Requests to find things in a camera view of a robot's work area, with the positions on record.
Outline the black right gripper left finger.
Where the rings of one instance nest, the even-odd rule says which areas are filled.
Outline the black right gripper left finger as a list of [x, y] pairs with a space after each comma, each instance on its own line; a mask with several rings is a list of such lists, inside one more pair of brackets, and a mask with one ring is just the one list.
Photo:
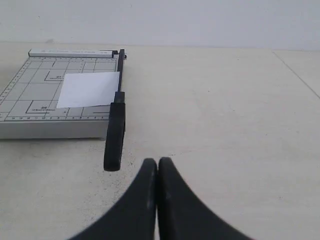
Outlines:
[[122, 197], [96, 222], [72, 240], [153, 240], [158, 167], [152, 158], [141, 168]]

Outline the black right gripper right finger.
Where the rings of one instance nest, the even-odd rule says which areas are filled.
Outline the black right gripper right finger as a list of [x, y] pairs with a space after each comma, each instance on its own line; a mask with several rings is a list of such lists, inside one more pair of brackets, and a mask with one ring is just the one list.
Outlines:
[[157, 215], [161, 240], [249, 240], [212, 212], [190, 189], [173, 161], [158, 162]]

